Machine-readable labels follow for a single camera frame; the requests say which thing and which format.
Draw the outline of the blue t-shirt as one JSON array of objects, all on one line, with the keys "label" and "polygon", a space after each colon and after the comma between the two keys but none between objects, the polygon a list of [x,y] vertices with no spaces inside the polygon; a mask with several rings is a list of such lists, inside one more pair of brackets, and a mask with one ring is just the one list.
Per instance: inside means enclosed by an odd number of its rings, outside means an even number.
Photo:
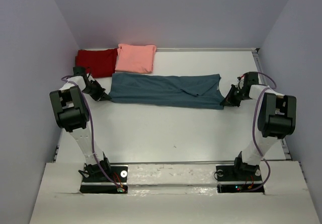
[{"label": "blue t-shirt", "polygon": [[222,110],[219,74],[148,76],[115,73],[109,96],[114,103]]}]

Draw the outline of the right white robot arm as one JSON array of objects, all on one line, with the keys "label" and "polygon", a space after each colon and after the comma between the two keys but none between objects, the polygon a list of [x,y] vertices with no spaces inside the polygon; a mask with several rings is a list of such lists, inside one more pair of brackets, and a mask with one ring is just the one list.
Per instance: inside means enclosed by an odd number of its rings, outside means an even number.
[{"label": "right white robot arm", "polygon": [[250,71],[238,77],[224,100],[224,107],[239,107],[244,100],[255,100],[252,141],[234,160],[232,172],[237,177],[254,176],[267,151],[280,139],[292,135],[296,127],[297,98],[281,94],[259,82],[260,72]]}]

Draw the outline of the pink t-shirt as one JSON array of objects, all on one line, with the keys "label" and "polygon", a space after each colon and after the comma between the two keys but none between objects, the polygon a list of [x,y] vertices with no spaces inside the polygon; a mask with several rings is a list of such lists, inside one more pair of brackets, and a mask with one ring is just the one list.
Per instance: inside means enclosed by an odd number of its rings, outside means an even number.
[{"label": "pink t-shirt", "polygon": [[118,44],[115,71],[150,74],[153,72],[155,45],[135,46]]}]

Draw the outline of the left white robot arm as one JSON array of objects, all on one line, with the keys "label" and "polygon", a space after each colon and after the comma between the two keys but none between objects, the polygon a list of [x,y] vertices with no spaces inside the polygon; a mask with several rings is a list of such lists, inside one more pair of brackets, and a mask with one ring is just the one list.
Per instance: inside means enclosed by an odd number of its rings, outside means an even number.
[{"label": "left white robot arm", "polygon": [[96,102],[109,101],[111,97],[84,67],[75,66],[73,75],[61,80],[65,82],[63,87],[50,92],[49,97],[58,127],[75,139],[85,157],[85,170],[79,173],[93,182],[106,179],[114,183],[110,162],[94,140],[93,117],[84,95]]}]

